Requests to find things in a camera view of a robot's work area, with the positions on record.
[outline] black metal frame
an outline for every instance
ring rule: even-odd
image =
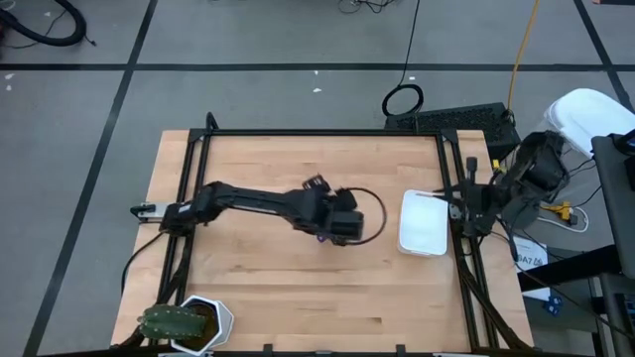
[[[201,142],[200,155],[198,158],[198,166],[196,168],[196,177],[194,183],[194,193],[196,195],[204,182],[204,174],[206,171],[206,165],[208,160],[209,146],[211,144],[211,138],[214,136],[401,136],[401,137],[432,137],[436,140],[437,151],[439,155],[439,164],[442,175],[442,181],[444,185],[444,195],[446,198],[452,196],[451,192],[451,180],[449,174],[449,168],[447,163],[447,156],[445,152],[445,141],[448,141],[452,150],[453,163],[456,169],[457,181],[465,178],[465,173],[462,164],[462,158],[460,149],[458,146],[458,138],[456,130],[441,130],[439,132],[418,132],[416,130],[404,131],[404,130],[387,130],[387,129],[361,129],[361,130],[305,130],[305,129],[219,129],[216,121],[211,113],[207,113],[206,125],[204,129],[190,129],[188,136],[188,145],[186,147],[186,153],[184,157],[183,169],[181,172],[181,179],[179,182],[179,190],[177,193],[177,201],[182,202],[186,200],[188,184],[191,175],[191,167],[193,161],[193,153],[195,146],[198,142]],[[451,231],[451,243],[454,251],[454,257],[456,260],[457,273],[459,274],[459,261],[463,259],[464,252],[461,244],[461,236]],[[172,274],[174,268],[174,262],[177,253],[177,246],[179,240],[183,239],[184,249],[182,252],[181,261],[174,274]],[[159,287],[159,300],[161,302],[167,302],[170,299],[170,290],[174,290],[174,284],[177,284],[175,304],[183,302],[186,288],[188,284],[188,272],[190,270],[191,253],[193,247],[194,233],[186,237],[171,236],[168,242],[166,250],[166,258],[164,261],[164,267],[161,275],[161,282]],[[489,298],[489,292],[487,290],[487,281],[485,278],[485,272],[480,255],[480,250],[475,239],[469,240],[469,246],[472,257],[473,269],[475,273],[478,286],[485,292],[485,296]],[[472,294],[467,284],[458,279],[461,299],[463,302],[463,311],[465,315],[465,324],[467,328],[467,334],[469,339],[470,350],[472,354],[482,354],[489,356],[545,356],[545,357],[565,357],[565,356],[577,356],[572,354],[559,354],[540,351],[525,351],[517,349],[500,349],[498,344],[498,335],[496,328],[492,321],[486,314],[483,314],[485,322],[485,329],[487,335],[487,342],[489,347],[482,347],[478,341],[478,330],[476,327],[476,320],[474,317],[474,309],[472,303]],[[78,353],[66,353],[55,355],[62,356],[157,356],[159,354],[178,352],[169,345],[159,345],[156,340],[151,340],[149,346],[144,347],[125,347],[125,348],[112,348],[101,351],[87,351]],[[396,345],[395,352],[333,352],[333,351],[308,351],[308,352],[275,352],[273,345],[265,344],[262,351],[218,351],[214,352],[214,356],[217,357],[307,357],[307,356],[329,356],[329,357],[433,357],[438,356],[439,352],[435,353],[419,353],[419,352],[407,352],[405,345]]]

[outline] white object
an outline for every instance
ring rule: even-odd
[[[545,111],[542,130],[560,132],[573,148],[591,158],[591,139],[608,134],[626,134],[635,128],[635,114],[592,89],[576,89],[555,101]]]
[[[177,342],[174,339],[170,340],[170,345],[173,348],[176,348],[180,351],[187,352],[194,356],[200,356],[201,354],[211,349],[212,347],[218,346],[227,342],[227,340],[229,339],[229,333],[231,332],[231,328],[234,325],[234,315],[231,313],[231,311],[229,311],[227,306],[225,306],[224,303],[222,303],[221,301],[210,300],[205,297],[190,296],[181,304],[181,306],[186,306],[189,302],[196,301],[196,300],[214,305],[214,307],[216,308],[216,320],[218,321],[218,333],[216,333],[216,335],[212,339],[210,339],[209,342],[202,349],[198,351],[192,351],[180,345],[179,342]]]
[[[419,256],[445,254],[447,202],[429,192],[407,190],[401,206],[399,250]]]
[[[545,244],[538,245],[522,237],[514,236],[514,244],[518,251],[518,267],[523,270],[530,270],[543,266],[549,261],[547,260],[547,246]],[[516,267],[516,273],[520,273],[520,269]],[[542,301],[549,300],[551,290],[549,288],[536,289],[530,292],[524,292],[523,297],[537,298]]]

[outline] cactus toy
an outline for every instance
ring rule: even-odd
[[[187,340],[202,336],[206,317],[187,307],[157,304],[146,308],[137,321],[148,338]]]

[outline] white pot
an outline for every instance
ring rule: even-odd
[[[218,332],[209,340],[209,342],[207,342],[207,344],[203,348],[201,348],[198,351],[192,351],[180,345],[179,341],[174,339],[170,340],[170,345],[173,348],[176,348],[180,351],[187,352],[194,356],[200,356],[201,354],[211,349],[212,347],[218,346],[227,342],[227,340],[229,339],[229,333],[231,332],[231,327],[233,327],[233,324],[234,324],[234,315],[231,313],[231,311],[229,311],[227,306],[225,306],[224,303],[222,303],[221,301],[210,300],[205,297],[190,296],[181,304],[181,306],[186,306],[193,301],[201,301],[201,302],[206,302],[206,303],[214,305],[216,309],[216,321],[218,321]]]

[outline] metal bracket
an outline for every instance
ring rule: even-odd
[[[140,205],[130,208],[130,213],[144,223],[161,223],[168,205],[168,203],[142,202]]]
[[[463,217],[463,212],[461,212],[460,208],[455,204],[449,205],[449,218],[451,219],[461,219]]]
[[[441,129],[441,135],[449,142],[458,145],[458,134],[456,134],[456,129]]]

